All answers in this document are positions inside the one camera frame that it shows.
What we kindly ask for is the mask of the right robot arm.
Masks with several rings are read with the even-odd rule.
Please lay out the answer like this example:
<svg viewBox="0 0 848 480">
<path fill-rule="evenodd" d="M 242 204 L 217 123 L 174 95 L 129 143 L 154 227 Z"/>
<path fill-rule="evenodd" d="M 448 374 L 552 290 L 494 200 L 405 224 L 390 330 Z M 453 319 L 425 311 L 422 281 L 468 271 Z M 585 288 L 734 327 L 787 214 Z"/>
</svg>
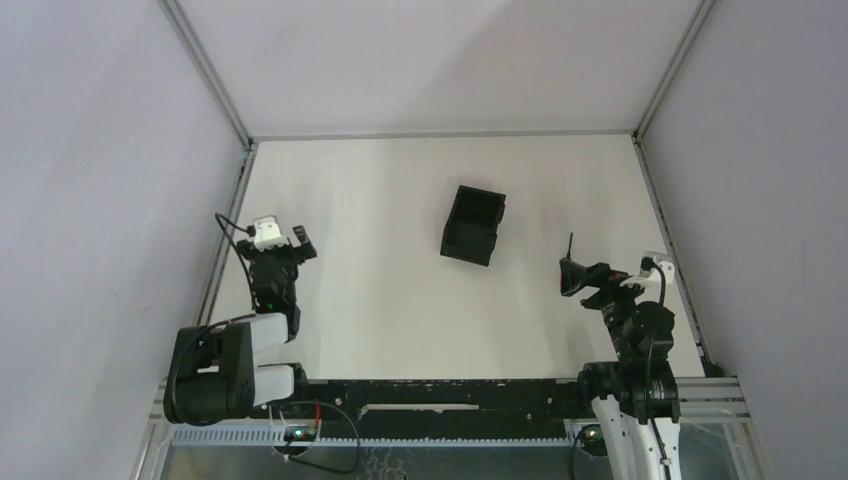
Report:
<svg viewBox="0 0 848 480">
<path fill-rule="evenodd" d="M 578 375 L 578 402 L 595 416 L 575 444 L 606 457 L 616 479 L 679 479 L 681 397 L 668 360 L 675 315 L 666 305 L 676 267 L 665 255 L 646 253 L 629 274 L 599 262 L 559 261 L 560 293 L 601 314 L 616 358 L 586 363 Z"/>
</svg>

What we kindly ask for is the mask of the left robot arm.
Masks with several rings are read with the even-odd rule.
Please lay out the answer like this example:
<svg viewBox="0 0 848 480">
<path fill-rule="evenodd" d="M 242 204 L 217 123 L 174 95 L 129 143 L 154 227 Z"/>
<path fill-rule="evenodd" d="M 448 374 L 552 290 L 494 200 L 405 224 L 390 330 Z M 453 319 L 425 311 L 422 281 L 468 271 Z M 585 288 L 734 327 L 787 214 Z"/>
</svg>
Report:
<svg viewBox="0 0 848 480">
<path fill-rule="evenodd" d="M 252 311 L 178 332 L 163 397 L 172 424 L 242 419 L 270 402 L 290 417 L 311 407 L 313 392 L 299 363 L 262 366 L 257 356 L 296 339 L 301 310 L 295 283 L 317 250 L 303 226 L 294 227 L 293 244 L 272 217 L 256 220 L 251 232 L 236 250 L 247 266 Z"/>
</svg>

